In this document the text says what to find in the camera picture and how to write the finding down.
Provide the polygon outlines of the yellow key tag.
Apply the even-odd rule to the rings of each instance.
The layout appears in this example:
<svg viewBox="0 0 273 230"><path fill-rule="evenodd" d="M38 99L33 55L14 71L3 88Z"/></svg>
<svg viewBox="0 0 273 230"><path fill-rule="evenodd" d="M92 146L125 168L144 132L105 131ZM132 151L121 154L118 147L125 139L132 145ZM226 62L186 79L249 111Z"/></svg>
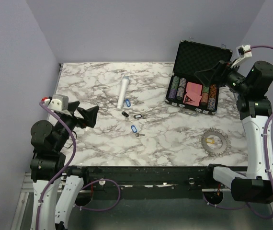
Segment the yellow key tag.
<svg viewBox="0 0 273 230"><path fill-rule="evenodd" d="M205 141L206 143L209 143L209 144L215 144L215 140L212 138L206 138Z"/></svg>

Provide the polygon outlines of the large metal keyring disc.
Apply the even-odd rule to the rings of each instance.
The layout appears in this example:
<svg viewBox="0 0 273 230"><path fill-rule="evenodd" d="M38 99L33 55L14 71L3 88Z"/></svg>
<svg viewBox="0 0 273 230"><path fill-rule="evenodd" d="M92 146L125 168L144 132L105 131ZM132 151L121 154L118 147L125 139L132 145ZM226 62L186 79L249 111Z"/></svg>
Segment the large metal keyring disc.
<svg viewBox="0 0 273 230"><path fill-rule="evenodd" d="M220 148L215 149L208 145L209 143L206 141L206 139L210 136L216 136L220 139ZM231 148L231 142L228 140L228 135L223 130L214 127L204 129L203 134L199 138L199 143L201 144L201 148L208 156L220 156Z"/></svg>

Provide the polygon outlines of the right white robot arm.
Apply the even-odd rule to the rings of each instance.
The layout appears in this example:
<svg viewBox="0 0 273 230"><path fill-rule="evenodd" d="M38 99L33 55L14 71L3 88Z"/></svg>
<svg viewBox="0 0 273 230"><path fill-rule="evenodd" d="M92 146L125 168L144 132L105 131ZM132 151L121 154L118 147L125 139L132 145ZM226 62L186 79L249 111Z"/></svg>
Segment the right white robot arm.
<svg viewBox="0 0 273 230"><path fill-rule="evenodd" d="M207 70L195 72L204 85L229 87L238 95L237 109L247 139L246 175L221 164L209 164L204 184L210 188L223 184L230 188L236 201L270 204L273 202L273 150L270 126L273 113L266 92L273 81L273 65L257 61L248 75L238 73L231 63L220 61Z"/></svg>

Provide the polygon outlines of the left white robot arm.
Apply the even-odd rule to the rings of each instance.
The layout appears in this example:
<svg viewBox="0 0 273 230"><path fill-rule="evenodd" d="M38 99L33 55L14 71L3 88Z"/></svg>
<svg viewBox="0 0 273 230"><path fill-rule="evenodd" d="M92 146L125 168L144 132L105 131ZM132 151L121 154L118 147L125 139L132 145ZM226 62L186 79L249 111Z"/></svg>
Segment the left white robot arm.
<svg viewBox="0 0 273 230"><path fill-rule="evenodd" d="M61 152L68 139L72 140L75 157L77 150L74 128L93 128L96 125L99 106L83 109L79 102L68 103L68 114L52 111L45 101L39 105L57 120L52 125L47 120L36 122L31 128L31 144L34 147L34 157L31 160L31 179L33 181L34 201L31 229L54 230L56 196L63 171L72 162L65 161L66 156Z"/></svg>

